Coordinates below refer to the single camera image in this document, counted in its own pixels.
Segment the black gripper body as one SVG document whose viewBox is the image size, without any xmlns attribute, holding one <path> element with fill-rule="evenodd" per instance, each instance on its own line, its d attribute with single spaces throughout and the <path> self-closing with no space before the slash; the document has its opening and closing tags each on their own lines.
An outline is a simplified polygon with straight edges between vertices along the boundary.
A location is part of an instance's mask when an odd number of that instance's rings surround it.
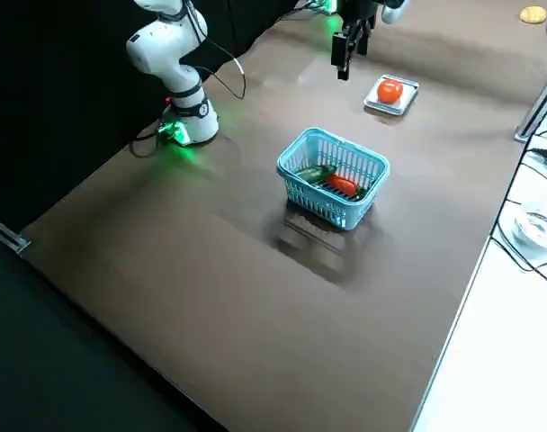
<svg viewBox="0 0 547 432">
<path fill-rule="evenodd" d="M 376 14 L 376 3 L 371 0 L 344 0 L 343 21 L 356 23 L 360 20 L 368 20 Z"/>
</svg>

